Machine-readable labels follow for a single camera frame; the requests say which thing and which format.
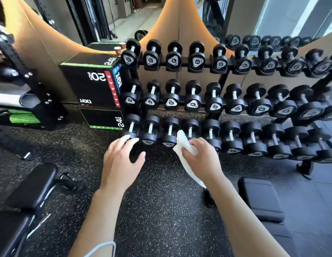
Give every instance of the person's right hand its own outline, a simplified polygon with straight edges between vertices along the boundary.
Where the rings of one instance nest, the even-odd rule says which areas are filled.
[[[221,176],[224,176],[215,148],[203,138],[192,139],[189,143],[198,150],[197,156],[192,155],[184,147],[181,148],[183,157],[191,167],[193,173],[206,186]]]

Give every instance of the forearm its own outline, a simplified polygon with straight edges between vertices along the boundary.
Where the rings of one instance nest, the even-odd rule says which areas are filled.
[[[97,190],[69,257],[83,257],[97,245],[114,240],[116,219],[124,191]],[[112,246],[99,248],[91,257],[111,256]]]
[[[289,257],[223,174],[209,182],[208,190],[222,216],[236,257]]]

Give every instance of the weight bench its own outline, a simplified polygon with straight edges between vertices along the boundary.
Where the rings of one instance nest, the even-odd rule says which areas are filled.
[[[50,216],[42,218],[44,203],[57,185],[79,189],[69,173],[56,176],[54,164],[40,164],[5,200],[6,209],[0,211],[0,257],[18,256],[24,241]]]
[[[268,180],[241,177],[237,185],[241,198],[275,240],[291,257],[298,257],[292,233],[283,223],[285,215],[273,184]]]

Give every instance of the speckled floor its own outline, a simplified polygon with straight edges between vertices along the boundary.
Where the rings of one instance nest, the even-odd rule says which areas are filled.
[[[21,161],[0,149],[0,203],[41,162],[53,162],[86,184],[82,194],[52,194],[46,204],[52,216],[29,239],[23,255],[67,256],[99,187],[103,154],[119,133],[89,129],[78,114],[53,132],[8,130],[13,138],[27,142],[34,156]],[[116,256],[232,256],[217,209],[203,205],[202,189],[175,153],[161,146],[140,146],[133,158],[142,150],[147,152],[146,163],[123,198],[116,224]],[[316,164],[314,178],[308,181],[296,172],[294,161],[224,154],[220,159],[235,187],[241,176],[273,182],[302,257],[332,256],[332,164]]]

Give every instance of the person's right arm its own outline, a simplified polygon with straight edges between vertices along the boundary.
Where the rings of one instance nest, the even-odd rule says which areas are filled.
[[[182,148],[194,174],[213,197],[236,257],[289,257],[224,176],[215,148],[203,138],[190,140],[197,156]]]

